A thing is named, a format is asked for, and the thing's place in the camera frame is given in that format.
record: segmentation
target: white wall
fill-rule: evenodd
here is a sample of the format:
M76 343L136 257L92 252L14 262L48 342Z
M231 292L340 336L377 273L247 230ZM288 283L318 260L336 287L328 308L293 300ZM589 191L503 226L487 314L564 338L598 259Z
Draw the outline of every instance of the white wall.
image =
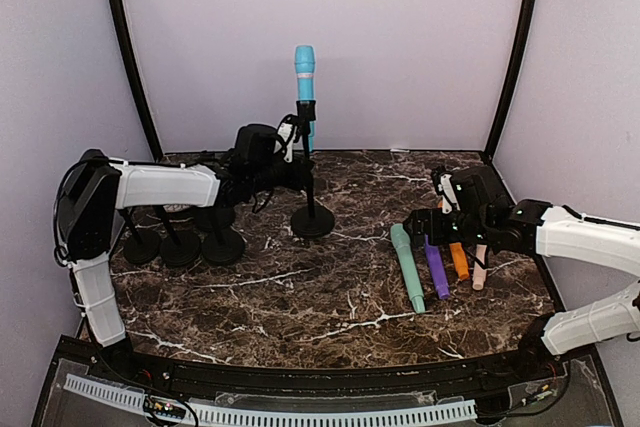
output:
M496 163L517 198L640 221L640 0L537 0L518 88ZM549 262L568 308L634 278ZM640 419L640 349L600 352L626 425Z
M0 0L0 419L29 425L79 316L52 258L51 209L89 147L149 158L107 0Z
M295 109L317 54L318 148L481 149L520 0L126 0L167 151L227 149Z

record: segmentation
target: slotted white strip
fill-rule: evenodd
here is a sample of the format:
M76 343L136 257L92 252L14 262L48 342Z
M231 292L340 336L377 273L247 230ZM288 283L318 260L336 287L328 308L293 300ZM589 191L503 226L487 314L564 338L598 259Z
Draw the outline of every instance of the slotted white strip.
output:
M124 390L72 374L67 375L64 388L121 410L144 414L144 394L140 392ZM200 425L203 427L423 427L477 418L473 400L402 410L317 414L229 409L197 402L190 402L189 405L198 414ZM181 425L194 424L193 416L187 413Z

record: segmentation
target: brown marble surface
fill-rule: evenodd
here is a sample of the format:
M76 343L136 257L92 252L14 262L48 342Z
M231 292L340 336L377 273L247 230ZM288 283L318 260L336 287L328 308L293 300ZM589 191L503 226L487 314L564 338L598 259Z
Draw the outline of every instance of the brown marble surface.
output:
M409 365L514 349L529 322L553 310L532 260L491 256L495 268L475 292L469 280L457 281L441 249L451 298L437 300L424 255L415 252L427 313L412 311L389 229L413 208L436 205L431 168L478 165L477 154L328 151L314 160L317 200L336 215L326 238L294 237L289 217L304 196L277 190L257 215L236 207L247 251L232 267L198 260L170 270L160 258L136 267L120 243L113 280L136 350L259 367ZM138 209L136 222L164 235L149 209ZM174 226L194 228L189 218Z

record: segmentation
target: stand base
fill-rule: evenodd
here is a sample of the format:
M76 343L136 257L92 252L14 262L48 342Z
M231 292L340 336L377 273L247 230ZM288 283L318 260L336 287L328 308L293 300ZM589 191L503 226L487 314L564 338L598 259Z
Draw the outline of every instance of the stand base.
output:
M142 238L139 244L131 235L124 243L122 254L127 262L133 265L142 265L151 262L160 251L160 234L149 229L140 229L138 234Z
M205 207L204 209L196 208L193 214L193 220L196 228L200 232L213 232L211 222L209 221L209 209L216 209L216 218L221 229L231 227L236 220L236 211L233 207Z
M231 265L244 254L244 239L238 232L225 229L222 237L224 244L214 234L209 234L202 244L202 257L211 265Z
M331 211L315 204L316 216L309 216L309 209L302 207L291 216L291 230L303 239L318 239L329 234L336 225L336 218Z
M171 237L167 237L160 244L160 257L169 268L189 265L200 255L200 237L188 230L179 230L176 235L181 245L174 244Z

